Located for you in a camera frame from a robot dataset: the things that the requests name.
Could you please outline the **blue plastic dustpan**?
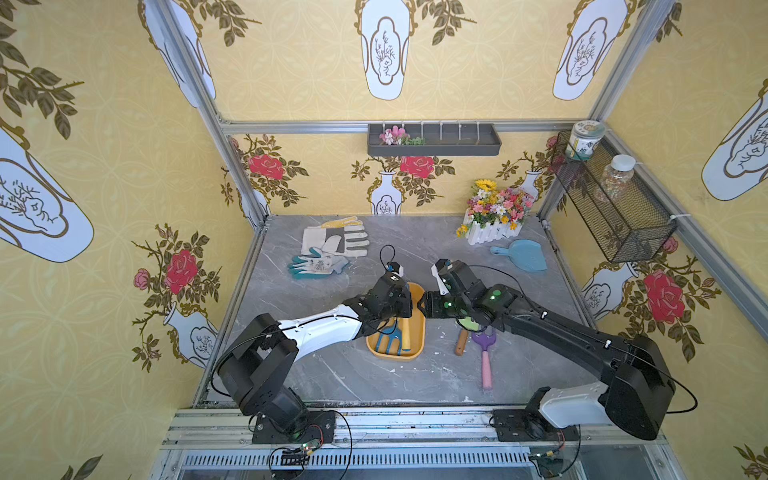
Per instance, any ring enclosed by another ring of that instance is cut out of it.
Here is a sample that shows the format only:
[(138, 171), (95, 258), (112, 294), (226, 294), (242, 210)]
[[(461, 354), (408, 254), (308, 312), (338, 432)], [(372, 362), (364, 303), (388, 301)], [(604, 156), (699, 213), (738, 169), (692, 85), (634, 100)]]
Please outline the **blue plastic dustpan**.
[(490, 252), (492, 255), (507, 258), (518, 269), (525, 272), (544, 272), (548, 269), (541, 245), (532, 240), (515, 240), (506, 248), (492, 246)]

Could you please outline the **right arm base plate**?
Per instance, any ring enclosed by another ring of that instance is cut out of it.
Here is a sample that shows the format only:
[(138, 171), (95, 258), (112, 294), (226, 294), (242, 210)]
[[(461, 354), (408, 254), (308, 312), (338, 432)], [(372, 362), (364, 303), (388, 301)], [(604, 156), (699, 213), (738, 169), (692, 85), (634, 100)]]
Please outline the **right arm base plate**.
[(489, 426), (500, 442), (576, 442), (580, 438), (576, 426), (557, 428), (538, 413), (521, 408), (495, 409)]

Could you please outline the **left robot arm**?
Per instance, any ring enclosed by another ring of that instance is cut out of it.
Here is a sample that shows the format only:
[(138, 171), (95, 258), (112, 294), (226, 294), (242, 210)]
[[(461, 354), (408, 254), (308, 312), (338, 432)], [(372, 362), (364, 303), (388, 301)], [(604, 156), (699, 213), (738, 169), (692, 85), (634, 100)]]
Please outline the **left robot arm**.
[(293, 320), (255, 317), (220, 356), (214, 374), (243, 415), (262, 414), (282, 431), (300, 429), (305, 404), (284, 386), (293, 364), (330, 345), (379, 334), (412, 311), (408, 283), (386, 273), (368, 292), (331, 310)]

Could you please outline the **teal grey garden glove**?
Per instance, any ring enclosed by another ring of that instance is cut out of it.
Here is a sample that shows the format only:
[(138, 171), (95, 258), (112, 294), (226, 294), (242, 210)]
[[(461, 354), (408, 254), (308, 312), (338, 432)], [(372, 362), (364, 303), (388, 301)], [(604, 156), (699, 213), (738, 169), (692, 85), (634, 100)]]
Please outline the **teal grey garden glove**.
[(295, 256), (288, 271), (297, 279), (324, 278), (341, 274), (349, 263), (344, 256), (311, 248), (308, 253)]

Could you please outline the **clear jar white lid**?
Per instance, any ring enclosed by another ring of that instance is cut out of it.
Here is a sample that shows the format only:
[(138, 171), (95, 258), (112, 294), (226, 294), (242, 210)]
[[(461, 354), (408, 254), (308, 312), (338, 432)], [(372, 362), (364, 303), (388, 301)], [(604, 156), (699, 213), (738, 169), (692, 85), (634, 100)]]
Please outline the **clear jar white lid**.
[(619, 198), (634, 176), (635, 165), (634, 157), (626, 154), (615, 155), (603, 169), (595, 190), (595, 198), (602, 202)]

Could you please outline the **yellow plastic storage tray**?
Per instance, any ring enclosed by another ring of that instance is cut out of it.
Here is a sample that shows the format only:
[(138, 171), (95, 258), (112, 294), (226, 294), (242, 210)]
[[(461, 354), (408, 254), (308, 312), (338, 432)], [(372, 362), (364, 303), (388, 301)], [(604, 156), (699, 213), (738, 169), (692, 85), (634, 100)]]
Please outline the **yellow plastic storage tray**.
[(376, 332), (366, 339), (368, 350), (380, 359), (410, 362), (424, 350), (426, 317), (419, 310), (418, 302), (425, 290), (413, 282), (409, 283), (409, 288), (413, 307), (411, 316), (390, 320), (384, 327), (384, 333)]

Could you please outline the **white green striped glove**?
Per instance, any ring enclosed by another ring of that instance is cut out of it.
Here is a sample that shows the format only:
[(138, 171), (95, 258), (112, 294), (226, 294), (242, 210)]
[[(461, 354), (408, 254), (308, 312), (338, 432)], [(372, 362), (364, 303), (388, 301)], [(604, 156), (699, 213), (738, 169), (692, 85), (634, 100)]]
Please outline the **white green striped glove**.
[(312, 250), (344, 257), (364, 257), (368, 254), (370, 240), (361, 221), (338, 226), (321, 225), (307, 227), (302, 236), (301, 253)]

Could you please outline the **pink flowers on shelf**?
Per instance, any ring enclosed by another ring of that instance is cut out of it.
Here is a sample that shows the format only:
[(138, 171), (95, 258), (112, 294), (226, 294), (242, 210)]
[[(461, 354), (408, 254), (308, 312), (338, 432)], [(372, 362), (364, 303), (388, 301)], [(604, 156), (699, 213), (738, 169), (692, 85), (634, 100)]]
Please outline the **pink flowers on shelf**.
[(388, 146), (420, 146), (425, 144), (423, 137), (412, 137), (403, 127), (398, 126), (384, 129), (379, 135), (379, 139), (382, 144)]

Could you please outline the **jar with patterned lid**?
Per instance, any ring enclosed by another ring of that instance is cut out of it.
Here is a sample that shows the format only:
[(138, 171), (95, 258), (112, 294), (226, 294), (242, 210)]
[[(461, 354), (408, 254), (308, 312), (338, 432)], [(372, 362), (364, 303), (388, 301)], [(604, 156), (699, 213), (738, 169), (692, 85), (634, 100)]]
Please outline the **jar with patterned lid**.
[(567, 141), (565, 154), (571, 160), (588, 161), (606, 133), (606, 126), (596, 120), (576, 122)]

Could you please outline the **purple rake pink handle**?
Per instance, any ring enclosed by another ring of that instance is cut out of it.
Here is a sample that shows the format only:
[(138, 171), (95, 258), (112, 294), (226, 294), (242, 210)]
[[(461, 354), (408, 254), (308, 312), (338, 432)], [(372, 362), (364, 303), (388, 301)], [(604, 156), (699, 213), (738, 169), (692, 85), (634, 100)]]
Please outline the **purple rake pink handle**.
[(492, 366), (490, 358), (490, 348), (496, 342), (496, 330), (492, 327), (486, 328), (482, 332), (471, 334), (471, 339), (481, 349), (481, 382), (484, 390), (493, 388)]

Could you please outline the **grey wall shelf tray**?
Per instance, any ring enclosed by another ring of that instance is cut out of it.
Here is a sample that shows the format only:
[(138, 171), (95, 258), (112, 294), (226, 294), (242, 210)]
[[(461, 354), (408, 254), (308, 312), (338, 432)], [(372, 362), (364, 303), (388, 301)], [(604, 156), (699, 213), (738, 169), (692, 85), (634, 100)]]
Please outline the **grey wall shelf tray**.
[[(412, 137), (423, 137), (420, 146), (388, 146), (379, 135), (386, 128), (403, 127)], [(380, 122), (367, 124), (367, 152), (384, 157), (497, 156), (502, 141), (492, 123), (484, 122)]]

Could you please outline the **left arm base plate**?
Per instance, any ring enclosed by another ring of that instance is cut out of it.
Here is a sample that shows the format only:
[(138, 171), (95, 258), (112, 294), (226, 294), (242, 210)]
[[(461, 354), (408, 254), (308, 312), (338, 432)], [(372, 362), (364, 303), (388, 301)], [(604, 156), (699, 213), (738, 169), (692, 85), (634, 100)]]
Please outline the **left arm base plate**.
[(335, 427), (336, 414), (330, 410), (309, 410), (289, 426), (279, 426), (261, 413), (248, 422), (253, 444), (294, 445), (317, 440), (324, 445), (334, 440)]

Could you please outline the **teal rake yellow handle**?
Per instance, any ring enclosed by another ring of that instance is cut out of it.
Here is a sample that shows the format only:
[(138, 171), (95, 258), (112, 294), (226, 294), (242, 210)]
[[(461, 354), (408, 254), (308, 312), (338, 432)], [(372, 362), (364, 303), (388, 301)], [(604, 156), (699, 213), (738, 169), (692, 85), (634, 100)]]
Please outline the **teal rake yellow handle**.
[(402, 354), (401, 329), (398, 320), (395, 320), (392, 326), (384, 328), (376, 342), (375, 351), (386, 355), (400, 356)]

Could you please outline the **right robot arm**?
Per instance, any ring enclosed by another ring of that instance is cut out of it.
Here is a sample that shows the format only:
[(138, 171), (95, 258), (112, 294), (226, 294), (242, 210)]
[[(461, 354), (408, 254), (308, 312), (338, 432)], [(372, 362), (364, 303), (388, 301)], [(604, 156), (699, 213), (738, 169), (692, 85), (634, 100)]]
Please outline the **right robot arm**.
[(438, 260), (438, 282), (419, 307), (428, 318), (469, 319), (481, 330), (521, 336), (579, 365), (591, 385), (537, 391), (530, 407), (557, 428), (611, 423), (641, 439), (657, 438), (676, 391), (657, 344), (647, 337), (625, 339), (570, 320), (510, 286), (486, 286), (461, 261)]

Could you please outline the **green rake brown handle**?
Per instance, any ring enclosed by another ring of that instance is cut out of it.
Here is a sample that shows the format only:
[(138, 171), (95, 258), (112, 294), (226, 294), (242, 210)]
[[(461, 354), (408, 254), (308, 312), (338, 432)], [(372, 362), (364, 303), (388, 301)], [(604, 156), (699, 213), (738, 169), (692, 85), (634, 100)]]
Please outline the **green rake brown handle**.
[(478, 332), (480, 330), (480, 325), (469, 317), (458, 319), (456, 323), (460, 327), (460, 332), (454, 353), (457, 356), (463, 356), (470, 334)]

